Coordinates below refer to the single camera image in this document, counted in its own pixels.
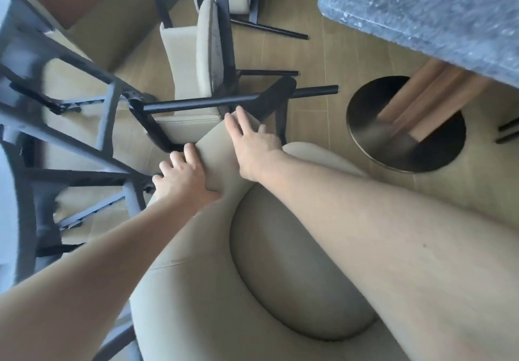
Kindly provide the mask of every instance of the wooden floor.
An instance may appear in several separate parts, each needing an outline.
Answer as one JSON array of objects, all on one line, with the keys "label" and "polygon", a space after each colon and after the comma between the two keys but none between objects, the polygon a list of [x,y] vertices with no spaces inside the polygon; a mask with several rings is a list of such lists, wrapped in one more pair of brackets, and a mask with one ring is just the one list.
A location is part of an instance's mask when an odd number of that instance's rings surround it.
[{"label": "wooden floor", "polygon": [[[176,26],[195,25],[192,1],[182,1],[172,10]],[[449,166],[428,174],[403,174],[384,168],[367,158],[354,144],[346,126],[346,108],[351,96],[365,83],[387,75],[411,76],[426,60],[423,54],[347,28],[321,16],[317,0],[263,0],[260,23],[307,33],[308,41],[233,27],[237,68],[297,69],[298,87],[338,84],[338,95],[290,101],[288,140],[308,141],[329,148],[374,178],[428,194],[450,203],[474,209],[515,227],[519,226],[519,140],[505,145],[493,143],[497,126],[519,116],[519,90],[494,83],[463,110],[467,122],[467,142]],[[174,85],[160,40],[158,27],[139,44],[116,74],[141,91],[159,100],[172,100]],[[104,89],[84,77],[76,95],[86,90]],[[259,91],[275,80],[271,77],[244,77],[243,91]],[[48,84],[56,97],[70,98],[71,89]],[[49,114],[56,128],[93,143],[99,113],[87,108],[82,114],[58,118]],[[114,135],[115,157],[149,174],[157,171],[167,155],[155,148],[123,104],[118,110]],[[47,150],[47,162],[56,168],[64,162],[63,151]],[[79,168],[91,168],[85,160]],[[82,188],[61,196],[58,215],[74,213],[81,207],[112,193],[112,188]],[[99,235],[127,218],[123,204],[101,213],[77,229],[70,230],[70,242]]]}]

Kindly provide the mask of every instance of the stacked chair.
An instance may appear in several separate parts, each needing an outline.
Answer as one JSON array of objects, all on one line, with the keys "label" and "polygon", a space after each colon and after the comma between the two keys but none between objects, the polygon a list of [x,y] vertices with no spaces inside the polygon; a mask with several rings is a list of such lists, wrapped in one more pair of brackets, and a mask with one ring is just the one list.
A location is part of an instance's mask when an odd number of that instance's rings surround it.
[{"label": "stacked chair", "polygon": [[[229,0],[202,0],[197,25],[182,28],[173,26],[168,1],[178,0],[155,0],[155,4],[162,20],[160,35],[175,83],[175,100],[149,104],[129,100],[130,110],[152,141],[166,152],[181,150],[183,143],[198,141],[226,112],[242,105],[260,120],[276,112],[277,133],[286,142],[287,101],[258,100],[260,92],[242,93],[238,82],[242,76],[297,76],[299,72],[236,68]],[[338,90],[337,85],[301,88],[290,98],[333,95]],[[171,111],[175,114],[150,116]]]},{"label": "stacked chair", "polygon": [[[49,25],[21,0],[0,0],[0,7],[0,292],[4,292],[82,245],[64,245],[62,231],[81,225],[88,216],[121,200],[126,202],[129,216],[144,209],[143,191],[150,190],[151,176],[113,157],[112,132],[120,101],[153,97],[47,37]],[[106,94],[70,101],[44,95],[42,75],[52,59],[105,82]],[[49,127],[42,118],[43,108],[63,115],[96,103],[103,106],[103,114],[94,147]],[[42,168],[40,141],[78,154],[104,169]],[[58,194],[67,187],[84,186],[119,186],[122,190],[56,223],[53,214]],[[128,305],[94,360],[107,361],[125,348],[131,361],[141,360]]]}]

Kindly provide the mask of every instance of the black metal chair leg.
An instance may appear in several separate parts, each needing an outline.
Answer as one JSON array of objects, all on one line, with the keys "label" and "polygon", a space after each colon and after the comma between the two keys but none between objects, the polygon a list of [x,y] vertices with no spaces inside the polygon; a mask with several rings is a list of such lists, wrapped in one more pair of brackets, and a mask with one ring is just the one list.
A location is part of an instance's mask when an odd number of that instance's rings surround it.
[{"label": "black metal chair leg", "polygon": [[505,131],[511,129],[512,127],[519,126],[519,118],[515,118],[504,125],[499,126],[497,129],[499,131]]},{"label": "black metal chair leg", "polygon": [[275,112],[276,135],[281,140],[282,145],[287,144],[287,115],[289,102],[285,101]]},{"label": "black metal chair leg", "polygon": [[504,137],[498,138],[496,140],[496,144],[504,144],[517,138],[519,138],[519,131],[515,131],[509,135],[505,135]]},{"label": "black metal chair leg", "polygon": [[246,28],[262,30],[264,32],[269,32],[269,33],[274,33],[274,34],[280,34],[282,36],[298,38],[298,39],[309,39],[310,38],[310,37],[308,37],[308,34],[292,32],[290,30],[284,30],[284,29],[279,29],[279,28],[273,28],[272,26],[262,25],[259,23],[252,23],[249,21],[244,21],[242,19],[231,18],[230,21],[239,26],[245,26]]},{"label": "black metal chair leg", "polygon": [[295,77],[299,75],[299,71],[288,70],[288,69],[241,69],[239,70],[240,75],[288,75]]}]

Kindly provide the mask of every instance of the chair seat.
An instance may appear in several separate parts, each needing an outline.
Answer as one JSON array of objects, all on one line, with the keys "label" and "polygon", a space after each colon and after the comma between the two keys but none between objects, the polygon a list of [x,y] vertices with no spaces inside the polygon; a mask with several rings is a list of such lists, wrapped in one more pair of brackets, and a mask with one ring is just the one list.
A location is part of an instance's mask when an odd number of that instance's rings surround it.
[{"label": "chair seat", "polygon": [[[366,176],[316,145],[292,143],[285,150]],[[302,223],[260,184],[249,190],[236,209],[230,250],[238,273],[260,304],[296,332],[341,340],[363,331],[376,318],[370,304]]]},{"label": "chair seat", "polygon": [[[380,320],[369,325],[373,310],[308,239],[297,219],[273,196],[261,189],[257,195],[254,184],[240,176],[223,122],[197,148],[206,185],[222,198],[179,231],[131,296],[144,360],[408,361]],[[363,175],[339,156],[311,144],[289,144],[284,149],[303,160]],[[315,303],[303,292],[316,296]],[[332,304],[325,305],[326,300]],[[341,318],[331,325],[320,316],[335,311]],[[366,324],[365,331],[349,339],[315,339],[357,332]]]}]

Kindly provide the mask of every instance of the metal frame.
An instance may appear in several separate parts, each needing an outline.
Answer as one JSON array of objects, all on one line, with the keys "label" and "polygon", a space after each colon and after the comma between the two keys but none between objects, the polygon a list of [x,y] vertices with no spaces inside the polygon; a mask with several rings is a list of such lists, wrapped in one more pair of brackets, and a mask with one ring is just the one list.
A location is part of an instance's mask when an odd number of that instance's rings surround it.
[{"label": "metal frame", "polygon": [[[167,1],[178,0],[155,0],[157,11],[164,27],[172,28],[173,22],[169,16]],[[155,103],[143,103],[137,100],[128,100],[129,107],[135,118],[148,132],[152,141],[162,150],[170,152],[172,150],[182,150],[183,146],[173,144],[157,122],[153,120],[152,114],[184,111],[207,107],[225,107],[233,109],[237,105],[243,105],[250,114],[263,121],[272,112],[277,113],[280,127],[277,128],[278,135],[282,141],[286,141],[284,131],[286,128],[287,109],[284,101],[272,107],[272,103],[267,103],[265,97],[260,97],[261,92],[252,94],[240,94],[238,92],[238,80],[241,76],[254,75],[273,75],[273,76],[297,76],[298,71],[293,70],[261,70],[261,69],[236,69],[234,46],[232,43],[231,16],[229,12],[228,0],[215,0],[218,7],[218,25],[220,29],[220,39],[222,44],[222,57],[224,63],[224,83],[217,91],[208,98],[193,98],[178,101],[162,101]],[[296,89],[291,98],[312,97],[316,95],[334,95],[338,93],[337,85],[317,86],[310,88]]]},{"label": "metal frame", "polygon": [[[48,266],[79,245],[63,245],[60,232],[80,225],[88,215],[96,213],[115,202],[125,200],[129,216],[133,217],[145,208],[143,191],[152,188],[151,176],[113,158],[112,135],[115,114],[119,101],[155,101],[116,76],[100,69],[88,59],[44,35],[49,24],[36,10],[11,0],[7,15],[0,27],[0,144],[10,165],[14,178],[14,190],[10,197],[16,198],[18,214],[15,227],[4,231],[18,230],[19,257],[14,264],[15,284],[35,271]],[[42,70],[52,59],[60,59],[108,85],[104,96],[81,100],[58,101],[42,93]],[[47,125],[41,119],[41,106],[55,114],[81,110],[82,105],[102,103],[95,147],[78,141]],[[35,141],[55,144],[101,164],[103,171],[70,171],[37,168],[33,152],[26,152],[26,143],[34,147]],[[55,198],[67,187],[122,186],[120,193],[111,196],[81,213],[54,222]],[[129,307],[126,308],[125,331],[115,327],[95,360],[106,361],[128,346],[127,355],[142,361],[134,334]]]}]

